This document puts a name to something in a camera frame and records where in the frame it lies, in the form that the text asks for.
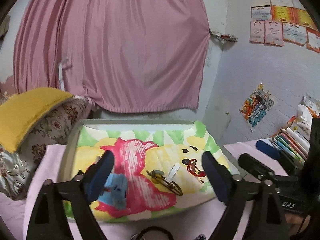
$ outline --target paper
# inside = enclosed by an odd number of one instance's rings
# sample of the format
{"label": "paper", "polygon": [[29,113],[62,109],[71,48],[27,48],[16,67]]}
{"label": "paper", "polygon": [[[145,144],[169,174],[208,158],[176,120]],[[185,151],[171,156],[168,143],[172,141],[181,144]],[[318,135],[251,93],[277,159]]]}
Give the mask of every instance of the paper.
{"label": "paper", "polygon": [[270,0],[251,0],[251,7],[271,5]]}
{"label": "paper", "polygon": [[293,7],[301,10],[306,10],[299,0],[292,0],[292,1],[293,1]]}
{"label": "paper", "polygon": [[251,8],[252,19],[255,20],[272,20],[271,7],[252,7]]}
{"label": "paper", "polygon": [[320,53],[320,32],[307,28],[308,42],[307,49]]}
{"label": "paper", "polygon": [[265,37],[265,22],[251,21],[250,22],[250,42],[264,43]]}
{"label": "paper", "polygon": [[276,104],[276,98],[263,90],[263,84],[246,99],[239,111],[251,128],[255,127],[267,114],[271,107]]}
{"label": "paper", "polygon": [[204,62],[205,67],[211,67],[211,52],[212,52],[212,44],[209,41],[208,52]]}
{"label": "paper", "polygon": [[291,23],[283,23],[283,38],[286,41],[304,45],[307,42],[307,28]]}
{"label": "paper", "polygon": [[294,8],[293,11],[296,24],[303,25],[305,27],[310,27],[314,30],[317,29],[315,23],[313,22],[307,11],[297,8]]}
{"label": "paper", "polygon": [[265,43],[283,46],[282,23],[276,21],[265,21]]}
{"label": "paper", "polygon": [[284,6],[271,6],[271,13],[274,21],[295,23],[293,8]]}
{"label": "paper", "polygon": [[292,0],[271,0],[271,5],[293,7]]}

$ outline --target yellow certificate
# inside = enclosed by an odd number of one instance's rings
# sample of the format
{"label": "yellow certificate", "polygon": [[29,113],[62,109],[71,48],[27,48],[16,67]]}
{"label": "yellow certificate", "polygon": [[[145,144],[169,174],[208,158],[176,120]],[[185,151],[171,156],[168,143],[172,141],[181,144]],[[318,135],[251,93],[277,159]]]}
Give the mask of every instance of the yellow certificate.
{"label": "yellow certificate", "polygon": [[301,10],[298,8],[294,8],[294,18],[296,20],[296,24],[312,28],[314,30],[317,29],[315,23],[311,19],[310,15],[307,11]]}
{"label": "yellow certificate", "polygon": [[271,12],[274,21],[294,23],[293,8],[291,7],[271,6]]}

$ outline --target yellow cushion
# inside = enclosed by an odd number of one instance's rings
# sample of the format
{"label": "yellow cushion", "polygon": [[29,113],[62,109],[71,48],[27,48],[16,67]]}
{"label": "yellow cushion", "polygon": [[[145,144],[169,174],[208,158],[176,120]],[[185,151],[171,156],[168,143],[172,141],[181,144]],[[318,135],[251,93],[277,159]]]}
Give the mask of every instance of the yellow cushion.
{"label": "yellow cushion", "polygon": [[15,152],[41,117],[72,96],[55,88],[36,88],[10,97],[0,106],[0,144]]}

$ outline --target white plastic piece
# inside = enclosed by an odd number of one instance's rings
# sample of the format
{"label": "white plastic piece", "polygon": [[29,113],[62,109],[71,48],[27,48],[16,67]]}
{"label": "white plastic piece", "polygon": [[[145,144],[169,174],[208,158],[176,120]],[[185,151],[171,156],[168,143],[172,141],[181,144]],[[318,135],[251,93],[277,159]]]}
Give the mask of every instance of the white plastic piece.
{"label": "white plastic piece", "polygon": [[180,169],[180,164],[176,163],[172,168],[171,171],[168,173],[168,176],[165,178],[165,181],[170,183],[173,180],[173,177],[176,175],[177,171]]}
{"label": "white plastic piece", "polygon": [[65,57],[61,62],[58,63],[58,71],[59,71],[59,82],[60,82],[60,89],[65,91],[64,89],[64,82],[63,82],[63,73],[62,73],[62,66],[67,63],[69,60],[68,57]]}

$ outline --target pink certificate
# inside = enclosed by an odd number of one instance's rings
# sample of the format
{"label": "pink certificate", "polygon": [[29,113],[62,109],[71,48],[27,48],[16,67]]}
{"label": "pink certificate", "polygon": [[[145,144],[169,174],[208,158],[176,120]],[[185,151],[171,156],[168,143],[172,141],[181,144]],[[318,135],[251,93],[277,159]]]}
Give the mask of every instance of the pink certificate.
{"label": "pink certificate", "polygon": [[266,20],[265,26],[265,43],[283,46],[282,22]]}
{"label": "pink certificate", "polygon": [[250,22],[250,42],[264,43],[264,21]]}

